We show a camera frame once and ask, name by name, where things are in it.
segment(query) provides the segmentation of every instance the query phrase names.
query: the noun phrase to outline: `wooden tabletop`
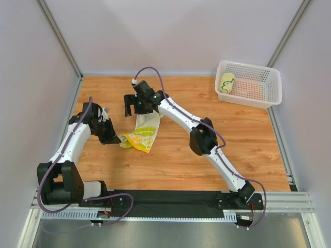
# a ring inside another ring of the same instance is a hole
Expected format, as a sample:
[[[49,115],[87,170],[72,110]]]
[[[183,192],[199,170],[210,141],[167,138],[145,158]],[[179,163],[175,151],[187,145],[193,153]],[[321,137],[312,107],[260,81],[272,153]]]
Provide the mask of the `wooden tabletop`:
[[[161,89],[157,77],[140,79],[155,91]],[[213,121],[227,141],[224,154],[243,176],[260,181],[267,191],[290,190],[267,110],[219,101],[214,77],[168,76],[163,80],[177,104]],[[75,113],[93,96],[93,102],[109,109],[117,134],[133,131],[136,117],[124,117],[123,100],[123,95],[134,93],[131,81],[131,76],[85,77]],[[102,145],[92,136],[83,148],[78,170],[84,181],[104,180],[108,189],[228,190],[216,169],[191,151],[189,134],[166,116],[150,153]]]

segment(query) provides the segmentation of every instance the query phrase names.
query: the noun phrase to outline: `gray wall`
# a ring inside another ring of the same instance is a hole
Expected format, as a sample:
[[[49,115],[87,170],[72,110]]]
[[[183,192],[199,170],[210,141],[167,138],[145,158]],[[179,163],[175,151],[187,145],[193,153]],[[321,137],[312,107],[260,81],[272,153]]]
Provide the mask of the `gray wall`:
[[[283,102],[276,107],[300,190],[308,191],[331,247],[331,2],[312,1],[275,68]]]
[[[62,137],[76,78],[35,0],[0,7],[0,246],[15,247]]]
[[[47,0],[84,74],[215,74],[267,65],[301,0]]]

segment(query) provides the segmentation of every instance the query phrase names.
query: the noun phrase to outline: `robotic arm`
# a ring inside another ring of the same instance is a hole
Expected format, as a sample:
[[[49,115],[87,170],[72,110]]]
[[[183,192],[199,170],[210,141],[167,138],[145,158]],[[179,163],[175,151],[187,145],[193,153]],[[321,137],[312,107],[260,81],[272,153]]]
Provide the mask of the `robotic arm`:
[[[244,180],[244,177],[237,172],[218,147],[214,131],[208,128],[213,128],[212,121],[208,118],[201,119],[192,115],[177,105],[163,91],[155,92],[145,81],[132,85],[136,93],[124,96],[125,116],[131,115],[130,106],[133,105],[136,114],[156,111],[173,119],[190,134],[192,151],[207,158],[222,175],[230,191],[235,192],[241,202],[246,204],[254,194],[255,189],[249,181]],[[90,108],[88,105],[89,103],[84,103],[83,112],[70,119],[66,138],[56,154],[48,163],[41,163],[37,168],[40,185],[51,164],[58,159],[60,154],[62,155],[51,169],[41,188],[41,200],[45,205],[79,204],[83,199],[108,195],[107,187],[103,181],[84,182],[76,168],[82,148],[91,135],[98,136],[102,144],[119,144],[121,142],[108,118],[107,109],[102,109],[96,103],[92,103]],[[82,123],[75,129],[86,110],[87,113]],[[54,181],[59,175],[62,175],[63,181]]]

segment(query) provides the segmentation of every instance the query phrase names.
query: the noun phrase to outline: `yellow and white cloth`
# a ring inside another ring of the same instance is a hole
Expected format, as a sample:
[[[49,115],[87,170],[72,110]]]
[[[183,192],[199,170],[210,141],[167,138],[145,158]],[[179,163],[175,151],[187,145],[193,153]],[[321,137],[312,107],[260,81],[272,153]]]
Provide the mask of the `yellow and white cloth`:
[[[131,133],[119,135],[120,146],[124,148],[134,147],[137,150],[149,153],[159,130],[161,117],[157,112],[145,115],[137,115],[136,128]]]

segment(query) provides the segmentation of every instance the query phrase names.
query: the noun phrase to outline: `laundry basket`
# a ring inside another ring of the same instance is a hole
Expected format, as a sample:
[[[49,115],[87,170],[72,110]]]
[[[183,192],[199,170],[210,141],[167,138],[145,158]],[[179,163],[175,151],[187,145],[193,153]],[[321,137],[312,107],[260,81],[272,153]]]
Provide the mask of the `laundry basket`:
[[[221,76],[228,72],[234,74],[234,83],[231,92],[224,94],[218,90],[219,83]],[[281,77],[273,68],[221,61],[217,68],[215,91],[221,101],[267,109],[281,103]]]

